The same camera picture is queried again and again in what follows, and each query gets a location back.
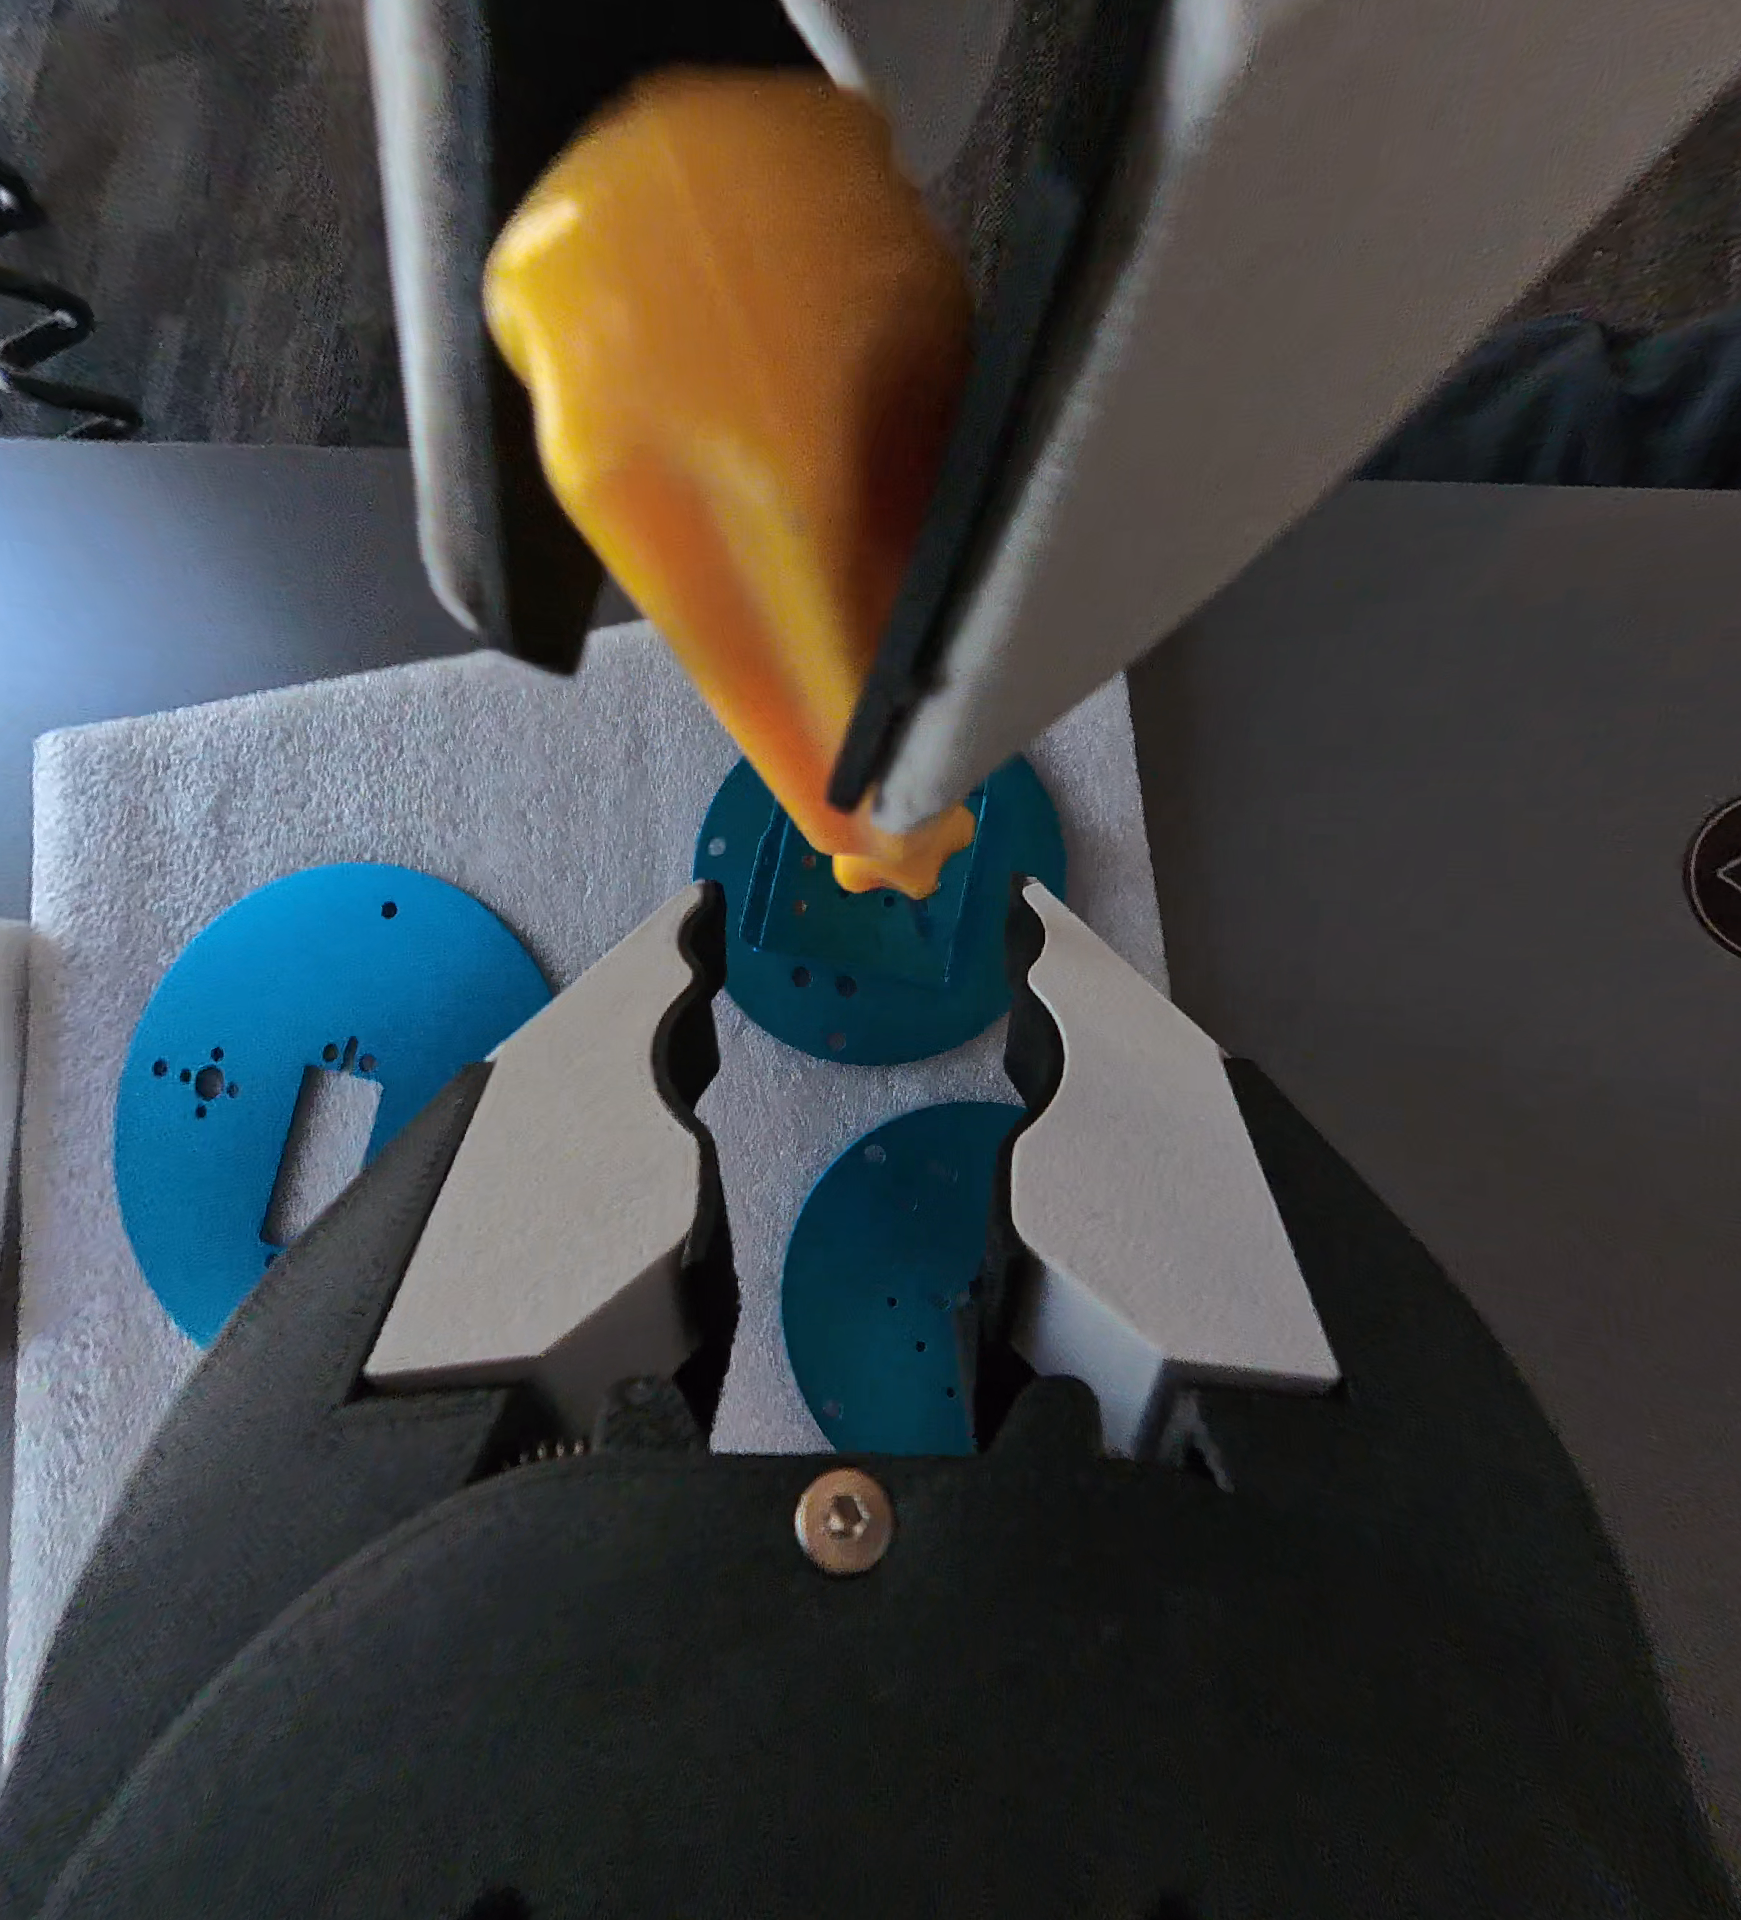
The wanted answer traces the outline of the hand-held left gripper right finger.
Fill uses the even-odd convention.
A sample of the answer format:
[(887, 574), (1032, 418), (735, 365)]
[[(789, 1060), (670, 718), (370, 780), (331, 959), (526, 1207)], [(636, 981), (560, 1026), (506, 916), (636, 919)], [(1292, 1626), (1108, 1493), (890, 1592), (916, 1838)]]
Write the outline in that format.
[(1159, 1456), (1184, 1391), (1331, 1391), (1221, 1046), (1040, 879), (1012, 879), (1003, 947), (1023, 1114), (986, 1216), (981, 1439), (1020, 1371), (1088, 1386), (1114, 1456)]

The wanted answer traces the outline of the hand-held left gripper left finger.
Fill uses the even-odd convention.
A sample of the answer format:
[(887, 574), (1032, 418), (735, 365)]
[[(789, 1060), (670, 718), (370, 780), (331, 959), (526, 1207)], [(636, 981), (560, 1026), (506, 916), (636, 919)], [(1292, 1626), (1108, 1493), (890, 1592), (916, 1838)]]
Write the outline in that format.
[(520, 1386), (560, 1436), (670, 1383), (701, 1439), (729, 1377), (729, 1210), (698, 1103), (721, 1069), (724, 894), (690, 882), (489, 1055), (362, 1377)]

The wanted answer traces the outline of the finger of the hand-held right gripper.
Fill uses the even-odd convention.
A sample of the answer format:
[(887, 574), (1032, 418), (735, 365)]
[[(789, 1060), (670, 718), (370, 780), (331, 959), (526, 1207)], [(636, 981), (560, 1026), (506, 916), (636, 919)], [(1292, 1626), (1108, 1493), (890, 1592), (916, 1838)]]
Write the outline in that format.
[(554, 501), (483, 263), (545, 167), (667, 68), (791, 68), (780, 3), (370, 3), (370, 90), (418, 546), (483, 645), (577, 673), (602, 563)]
[(1741, 79), (1741, 3), (1091, 3), (831, 775), (916, 829), (1309, 515)]

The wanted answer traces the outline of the yellow handled screwdriver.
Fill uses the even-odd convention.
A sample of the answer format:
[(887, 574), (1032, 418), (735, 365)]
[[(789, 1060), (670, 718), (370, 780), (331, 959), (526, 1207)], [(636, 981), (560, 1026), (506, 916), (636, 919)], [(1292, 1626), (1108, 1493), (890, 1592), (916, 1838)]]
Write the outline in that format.
[(548, 486), (848, 894), (936, 894), (964, 803), (831, 803), (969, 365), (890, 127), (814, 68), (667, 68), (503, 223), (483, 314)]

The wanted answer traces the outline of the blue perforated mounting disc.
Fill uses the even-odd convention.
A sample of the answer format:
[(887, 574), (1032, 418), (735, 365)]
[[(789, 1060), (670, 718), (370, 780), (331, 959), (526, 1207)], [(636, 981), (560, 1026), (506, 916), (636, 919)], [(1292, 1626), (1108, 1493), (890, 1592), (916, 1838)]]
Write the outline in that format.
[(842, 1066), (916, 1063), (958, 1049), (978, 1038), (992, 1021), (1003, 1018), (1012, 998), (1006, 967), (1012, 879), (1032, 877), (1054, 896), (1063, 896), (1068, 854), (1057, 806), (1026, 755), (1006, 761), (992, 778), (995, 775), (1012, 775), (1023, 797), (1023, 823), (1017, 829), (1006, 888), (1003, 942), (1001, 947), (981, 953), (981, 964), (972, 976), (961, 976), (936, 990), (904, 987), (893, 978), (851, 976), (839, 967), (786, 961), (749, 950), (738, 936), (732, 885), (704, 868), (701, 826), (692, 877), (718, 882), (724, 891), (729, 950), (726, 993), (735, 998), (738, 1009), (780, 1043)]

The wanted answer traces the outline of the blue metal bracket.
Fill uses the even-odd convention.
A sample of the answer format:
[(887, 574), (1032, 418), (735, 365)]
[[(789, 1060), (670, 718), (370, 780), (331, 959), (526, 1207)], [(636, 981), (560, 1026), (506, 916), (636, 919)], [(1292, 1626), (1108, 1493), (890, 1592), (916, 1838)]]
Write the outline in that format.
[(938, 888), (910, 899), (893, 888), (845, 891), (831, 854), (817, 851), (740, 761), (704, 817), (704, 868), (732, 885), (740, 942), (766, 956), (839, 967), (936, 990), (972, 976), (1001, 947), (1009, 868), (1023, 823), (1012, 775), (969, 795), (975, 837), (950, 857)]

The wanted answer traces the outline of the small blue metal disc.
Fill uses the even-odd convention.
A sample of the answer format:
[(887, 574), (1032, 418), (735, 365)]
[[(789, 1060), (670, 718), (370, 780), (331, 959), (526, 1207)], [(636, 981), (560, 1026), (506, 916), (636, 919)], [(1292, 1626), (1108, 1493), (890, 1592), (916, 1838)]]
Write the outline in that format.
[(986, 1253), (1017, 1103), (933, 1103), (851, 1142), (803, 1202), (783, 1258), (794, 1383), (842, 1453), (972, 1456), (958, 1318)]

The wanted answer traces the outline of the dark pants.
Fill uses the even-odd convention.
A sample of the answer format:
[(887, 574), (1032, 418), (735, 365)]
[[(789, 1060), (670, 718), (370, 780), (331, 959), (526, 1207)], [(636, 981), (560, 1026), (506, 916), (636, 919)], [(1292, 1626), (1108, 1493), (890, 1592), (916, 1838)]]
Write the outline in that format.
[(1506, 325), (1357, 481), (1741, 492), (1741, 300), (1659, 331)]

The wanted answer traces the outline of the blue disc with rectangular cutout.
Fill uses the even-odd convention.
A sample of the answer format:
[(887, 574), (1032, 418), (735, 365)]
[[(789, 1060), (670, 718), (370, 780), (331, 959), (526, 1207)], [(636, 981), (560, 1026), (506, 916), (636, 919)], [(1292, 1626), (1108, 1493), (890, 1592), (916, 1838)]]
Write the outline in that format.
[(492, 908), (401, 865), (294, 871), (206, 922), (136, 1021), (113, 1120), (124, 1236), (175, 1329), (209, 1346), (288, 1247), (268, 1216), (305, 1075), (376, 1089), (370, 1165), (551, 998)]

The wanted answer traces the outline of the white foam sheet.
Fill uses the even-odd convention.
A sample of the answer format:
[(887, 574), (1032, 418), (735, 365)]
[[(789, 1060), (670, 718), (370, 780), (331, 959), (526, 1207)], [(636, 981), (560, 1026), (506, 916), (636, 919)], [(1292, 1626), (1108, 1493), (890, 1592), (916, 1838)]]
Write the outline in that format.
[[(478, 896), (562, 987), (687, 882), (735, 758), (639, 622), (594, 633), (574, 679), (469, 653), (37, 741), (6, 1764), (107, 1507), (195, 1371), (127, 1250), (113, 1182), (116, 1083), (178, 950), (274, 877), (370, 860)], [(1167, 993), (1122, 679), (1026, 758), (1057, 806), (1068, 908)], [(715, 1029), (721, 1072), (698, 1114), (729, 1196), (740, 1318), (712, 1451), (808, 1456), (828, 1442), (783, 1346), (794, 1213), (882, 1120), (1009, 1097), (1003, 1024), (890, 1069), (822, 1069), (729, 995)]]

